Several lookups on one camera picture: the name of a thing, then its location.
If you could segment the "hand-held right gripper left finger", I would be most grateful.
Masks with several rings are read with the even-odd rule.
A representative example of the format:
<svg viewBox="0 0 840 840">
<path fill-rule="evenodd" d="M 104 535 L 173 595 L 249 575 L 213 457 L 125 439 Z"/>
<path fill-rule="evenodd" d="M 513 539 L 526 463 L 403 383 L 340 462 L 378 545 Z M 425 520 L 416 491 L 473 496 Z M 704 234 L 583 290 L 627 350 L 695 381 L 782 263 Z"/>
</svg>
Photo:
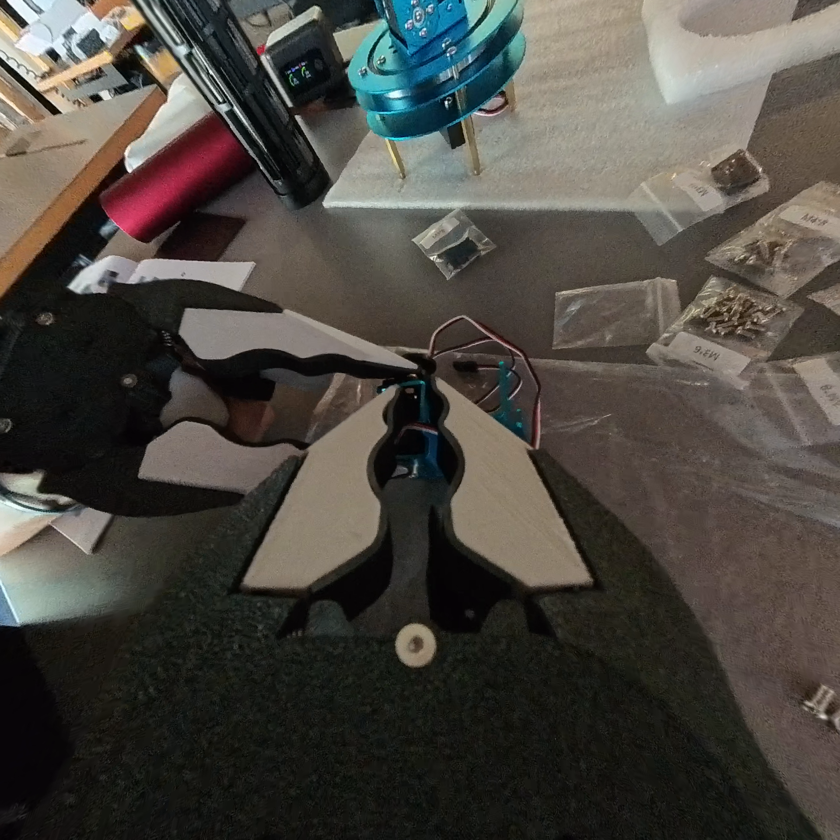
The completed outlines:
<svg viewBox="0 0 840 840">
<path fill-rule="evenodd" d="M 242 580 L 246 593 L 304 596 L 337 580 L 382 536 L 372 459 L 392 386 L 312 444 Z"/>
</svg>

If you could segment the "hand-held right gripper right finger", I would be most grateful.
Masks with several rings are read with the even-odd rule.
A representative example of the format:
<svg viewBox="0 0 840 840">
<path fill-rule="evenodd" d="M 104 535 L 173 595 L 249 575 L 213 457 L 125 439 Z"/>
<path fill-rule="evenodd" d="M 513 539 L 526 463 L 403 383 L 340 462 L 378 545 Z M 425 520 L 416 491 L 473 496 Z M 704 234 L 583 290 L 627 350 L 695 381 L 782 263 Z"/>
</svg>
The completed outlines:
<svg viewBox="0 0 840 840">
<path fill-rule="evenodd" d="M 590 588 L 592 573 L 533 449 L 443 380 L 439 429 L 455 454 L 447 526 L 455 544 L 526 594 Z"/>
</svg>

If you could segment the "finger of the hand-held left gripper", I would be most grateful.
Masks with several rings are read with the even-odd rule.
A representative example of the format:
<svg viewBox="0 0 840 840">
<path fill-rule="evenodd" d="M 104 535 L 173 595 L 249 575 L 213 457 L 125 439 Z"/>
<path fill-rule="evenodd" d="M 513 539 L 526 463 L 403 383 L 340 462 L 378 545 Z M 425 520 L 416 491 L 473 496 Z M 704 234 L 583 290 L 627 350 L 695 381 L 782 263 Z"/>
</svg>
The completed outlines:
<svg viewBox="0 0 840 840">
<path fill-rule="evenodd" d="M 413 360 L 291 310 L 188 308 L 177 335 L 206 372 L 220 377 L 289 371 L 403 381 L 425 374 Z"/>
<path fill-rule="evenodd" d="M 251 491 L 305 446 L 283 441 L 238 444 L 214 426 L 193 420 L 172 425 L 145 448 L 140 478 L 181 487 Z"/>
</svg>

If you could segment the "blue metal U bracket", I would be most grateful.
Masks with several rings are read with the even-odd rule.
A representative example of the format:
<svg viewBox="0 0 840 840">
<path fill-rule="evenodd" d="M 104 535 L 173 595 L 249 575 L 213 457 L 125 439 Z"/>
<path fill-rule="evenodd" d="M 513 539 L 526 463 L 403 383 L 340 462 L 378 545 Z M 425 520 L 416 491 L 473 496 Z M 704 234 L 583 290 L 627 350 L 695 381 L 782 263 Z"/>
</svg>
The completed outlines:
<svg viewBox="0 0 840 840">
<path fill-rule="evenodd" d="M 522 409 L 518 405 L 522 378 L 515 367 L 504 360 L 498 362 L 496 374 L 496 383 L 490 388 L 487 396 L 491 402 L 495 401 L 495 407 L 489 410 L 489 414 L 508 431 L 521 440 L 528 441 Z"/>
</svg>

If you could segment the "black servo with blue mount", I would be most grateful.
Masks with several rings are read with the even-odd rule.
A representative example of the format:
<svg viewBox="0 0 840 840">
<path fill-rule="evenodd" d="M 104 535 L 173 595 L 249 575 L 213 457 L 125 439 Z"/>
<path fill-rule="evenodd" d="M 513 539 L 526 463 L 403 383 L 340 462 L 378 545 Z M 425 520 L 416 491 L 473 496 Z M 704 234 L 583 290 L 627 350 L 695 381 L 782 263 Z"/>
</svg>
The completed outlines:
<svg viewBox="0 0 840 840">
<path fill-rule="evenodd" d="M 432 375 L 408 374 L 385 379 L 377 395 L 391 398 L 383 412 L 388 432 L 374 459 L 377 476 L 393 466 L 393 478 L 443 481 L 451 486 L 459 470 L 459 452 L 444 430 L 448 402 Z"/>
</svg>

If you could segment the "blue robot arm base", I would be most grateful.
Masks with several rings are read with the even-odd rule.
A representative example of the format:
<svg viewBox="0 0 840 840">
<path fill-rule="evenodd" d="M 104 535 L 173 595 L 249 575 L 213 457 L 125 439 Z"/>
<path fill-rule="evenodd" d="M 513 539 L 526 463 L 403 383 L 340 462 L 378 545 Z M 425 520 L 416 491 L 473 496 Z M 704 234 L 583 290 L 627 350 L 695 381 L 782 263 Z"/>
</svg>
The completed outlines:
<svg viewBox="0 0 840 840">
<path fill-rule="evenodd" d="M 522 1 L 378 1 L 381 22 L 362 41 L 348 75 L 366 122 L 399 176 L 398 144 L 440 133 L 464 145 L 481 173 L 474 116 L 513 112 L 526 55 Z"/>
</svg>

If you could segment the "person's left hand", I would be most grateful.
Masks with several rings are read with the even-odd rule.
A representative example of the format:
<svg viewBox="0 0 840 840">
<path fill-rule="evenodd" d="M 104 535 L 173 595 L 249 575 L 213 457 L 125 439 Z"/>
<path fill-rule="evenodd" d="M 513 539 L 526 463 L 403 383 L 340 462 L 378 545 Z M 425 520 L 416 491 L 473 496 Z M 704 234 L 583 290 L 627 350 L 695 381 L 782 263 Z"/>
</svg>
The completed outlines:
<svg viewBox="0 0 840 840">
<path fill-rule="evenodd" d="M 226 434 L 243 445 L 258 445 L 274 423 L 275 412 L 270 402 L 224 398 L 227 408 Z"/>
</svg>

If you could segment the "white instruction booklet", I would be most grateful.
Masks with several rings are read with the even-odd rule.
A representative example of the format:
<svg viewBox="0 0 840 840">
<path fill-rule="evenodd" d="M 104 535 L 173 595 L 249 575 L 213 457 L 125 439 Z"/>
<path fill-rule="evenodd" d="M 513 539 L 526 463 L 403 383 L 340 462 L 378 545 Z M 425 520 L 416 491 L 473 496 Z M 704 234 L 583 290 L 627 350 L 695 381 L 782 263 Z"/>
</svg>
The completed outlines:
<svg viewBox="0 0 840 840">
<path fill-rule="evenodd" d="M 110 255 L 82 268 L 68 289 L 78 295 L 107 293 L 117 285 L 137 286 L 169 280 L 199 280 L 233 291 L 243 290 L 256 267 L 253 261 L 145 259 L 140 262 Z"/>
</svg>

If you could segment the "large clear plastic bag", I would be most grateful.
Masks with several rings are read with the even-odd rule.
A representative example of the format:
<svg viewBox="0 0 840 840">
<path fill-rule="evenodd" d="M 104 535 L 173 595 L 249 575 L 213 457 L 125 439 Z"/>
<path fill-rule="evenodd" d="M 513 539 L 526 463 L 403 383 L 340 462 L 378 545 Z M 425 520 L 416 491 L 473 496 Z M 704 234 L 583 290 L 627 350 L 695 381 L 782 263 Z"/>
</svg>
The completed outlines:
<svg viewBox="0 0 840 840">
<path fill-rule="evenodd" d="M 838 670 L 838 460 L 741 451 L 681 402 L 720 396 L 687 369 L 544 362 L 545 475 L 593 587 L 514 603 L 522 629 L 640 669 L 719 658 L 758 680 Z"/>
</svg>

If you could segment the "red metal cylinder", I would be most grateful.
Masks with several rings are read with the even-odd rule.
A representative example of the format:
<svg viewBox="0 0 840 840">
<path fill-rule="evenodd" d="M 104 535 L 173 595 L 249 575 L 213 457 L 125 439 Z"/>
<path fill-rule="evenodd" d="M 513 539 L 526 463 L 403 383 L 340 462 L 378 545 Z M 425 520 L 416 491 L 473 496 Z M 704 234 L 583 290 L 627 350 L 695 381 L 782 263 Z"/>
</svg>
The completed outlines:
<svg viewBox="0 0 840 840">
<path fill-rule="evenodd" d="M 99 202 L 117 228 L 149 243 L 255 168 L 226 123 L 209 114 L 110 185 Z"/>
</svg>

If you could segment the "clear bag with black parts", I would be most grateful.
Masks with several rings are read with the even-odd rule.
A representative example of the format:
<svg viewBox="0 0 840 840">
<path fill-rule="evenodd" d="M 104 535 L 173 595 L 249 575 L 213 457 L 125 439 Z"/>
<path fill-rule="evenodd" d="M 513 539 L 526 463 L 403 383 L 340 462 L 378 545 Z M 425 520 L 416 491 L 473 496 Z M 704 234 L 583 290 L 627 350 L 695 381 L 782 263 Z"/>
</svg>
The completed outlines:
<svg viewBox="0 0 840 840">
<path fill-rule="evenodd" d="M 463 209 L 456 209 L 431 224 L 413 238 L 413 243 L 447 279 L 497 247 Z"/>
</svg>

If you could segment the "wood-edged table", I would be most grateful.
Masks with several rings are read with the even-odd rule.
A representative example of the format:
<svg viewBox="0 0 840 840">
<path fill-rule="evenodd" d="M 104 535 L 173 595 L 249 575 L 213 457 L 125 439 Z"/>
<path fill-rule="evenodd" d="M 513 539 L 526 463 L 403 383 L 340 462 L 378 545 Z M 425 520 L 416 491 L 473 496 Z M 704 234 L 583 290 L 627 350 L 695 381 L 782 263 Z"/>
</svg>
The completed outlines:
<svg viewBox="0 0 840 840">
<path fill-rule="evenodd" d="M 2 157 L 1 289 L 9 292 L 78 208 L 123 162 L 165 103 L 145 87 L 31 126 L 35 150 Z"/>
</svg>

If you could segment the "black ribbed cylinder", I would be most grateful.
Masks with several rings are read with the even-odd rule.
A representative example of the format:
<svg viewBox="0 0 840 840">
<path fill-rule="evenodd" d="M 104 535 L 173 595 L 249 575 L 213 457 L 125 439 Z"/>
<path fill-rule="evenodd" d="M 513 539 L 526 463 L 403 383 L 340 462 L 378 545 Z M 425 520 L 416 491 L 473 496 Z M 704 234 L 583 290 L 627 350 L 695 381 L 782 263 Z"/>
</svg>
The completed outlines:
<svg viewBox="0 0 840 840">
<path fill-rule="evenodd" d="M 229 3 L 133 4 L 281 200 L 301 208 L 320 198 L 329 174 Z"/>
</svg>

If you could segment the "white cloth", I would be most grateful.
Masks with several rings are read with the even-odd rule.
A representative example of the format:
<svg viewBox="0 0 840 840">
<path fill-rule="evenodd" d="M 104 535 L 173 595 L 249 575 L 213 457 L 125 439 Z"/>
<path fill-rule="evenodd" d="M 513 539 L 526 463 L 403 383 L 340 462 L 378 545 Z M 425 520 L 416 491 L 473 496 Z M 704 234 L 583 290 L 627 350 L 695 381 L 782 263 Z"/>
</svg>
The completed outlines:
<svg viewBox="0 0 840 840">
<path fill-rule="evenodd" d="M 194 124 L 214 113 L 203 94 L 182 72 L 173 80 L 164 104 L 148 128 L 126 148 L 123 155 L 126 172 L 132 173 Z"/>
</svg>

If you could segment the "small black display device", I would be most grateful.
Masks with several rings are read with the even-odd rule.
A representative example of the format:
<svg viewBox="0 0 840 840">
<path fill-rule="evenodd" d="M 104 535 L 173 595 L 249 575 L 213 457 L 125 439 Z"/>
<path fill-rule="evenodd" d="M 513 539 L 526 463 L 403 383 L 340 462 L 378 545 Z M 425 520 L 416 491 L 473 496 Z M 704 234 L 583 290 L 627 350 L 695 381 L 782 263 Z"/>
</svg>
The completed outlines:
<svg viewBox="0 0 840 840">
<path fill-rule="evenodd" d="M 314 5 L 268 36 L 260 61 L 294 116 L 355 104 L 333 32 L 329 17 Z"/>
</svg>

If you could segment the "pile of small screw bags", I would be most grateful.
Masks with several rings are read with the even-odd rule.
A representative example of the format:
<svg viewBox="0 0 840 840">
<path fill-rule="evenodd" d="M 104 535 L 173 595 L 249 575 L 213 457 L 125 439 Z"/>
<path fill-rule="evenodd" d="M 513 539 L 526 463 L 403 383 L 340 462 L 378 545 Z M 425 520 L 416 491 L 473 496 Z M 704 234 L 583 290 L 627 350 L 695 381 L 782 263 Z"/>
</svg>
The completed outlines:
<svg viewBox="0 0 840 840">
<path fill-rule="evenodd" d="M 629 200 L 661 246 L 769 189 L 761 163 L 732 146 L 649 178 Z M 744 387 L 802 315 L 791 297 L 838 264 L 838 223 L 838 185 L 807 187 L 713 247 L 706 262 L 740 281 L 711 276 L 684 308 L 676 281 L 663 277 L 559 291 L 552 347 L 646 344 L 657 364 L 693 366 Z"/>
</svg>

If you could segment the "background shelving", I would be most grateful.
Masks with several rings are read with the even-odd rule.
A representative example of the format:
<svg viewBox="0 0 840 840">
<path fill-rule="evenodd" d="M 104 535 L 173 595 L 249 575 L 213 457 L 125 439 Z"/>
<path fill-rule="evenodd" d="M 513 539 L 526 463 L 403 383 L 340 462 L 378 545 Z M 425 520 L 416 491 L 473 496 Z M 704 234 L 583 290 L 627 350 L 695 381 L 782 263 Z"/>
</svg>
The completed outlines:
<svg viewBox="0 0 840 840">
<path fill-rule="evenodd" d="M 2 1 L 2 125 L 73 112 L 125 88 L 116 62 L 145 22 L 128 1 Z"/>
</svg>

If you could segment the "white foam sheet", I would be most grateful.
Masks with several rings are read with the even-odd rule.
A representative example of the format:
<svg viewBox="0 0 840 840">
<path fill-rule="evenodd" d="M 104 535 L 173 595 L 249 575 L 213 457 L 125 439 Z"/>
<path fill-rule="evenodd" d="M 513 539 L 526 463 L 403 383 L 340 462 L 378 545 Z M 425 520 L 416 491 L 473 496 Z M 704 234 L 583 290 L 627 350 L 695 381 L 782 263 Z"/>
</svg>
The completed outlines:
<svg viewBox="0 0 840 840">
<path fill-rule="evenodd" d="M 398 144 L 399 178 L 368 134 L 328 208 L 624 209 L 649 177 L 749 142 L 768 77 L 679 104 L 662 98 L 641 1 L 526 2 L 517 107 L 474 117 L 481 174 L 427 136 Z"/>
</svg>

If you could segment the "white foam frame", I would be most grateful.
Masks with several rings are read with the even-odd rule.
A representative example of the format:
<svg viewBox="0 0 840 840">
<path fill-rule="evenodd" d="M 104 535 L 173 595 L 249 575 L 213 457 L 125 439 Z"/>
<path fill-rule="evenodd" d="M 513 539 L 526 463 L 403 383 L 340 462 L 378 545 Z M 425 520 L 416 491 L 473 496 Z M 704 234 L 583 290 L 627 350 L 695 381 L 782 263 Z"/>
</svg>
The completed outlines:
<svg viewBox="0 0 840 840">
<path fill-rule="evenodd" d="M 650 63 L 664 100 L 687 102 L 766 79 L 811 53 L 797 2 L 644 1 Z"/>
</svg>

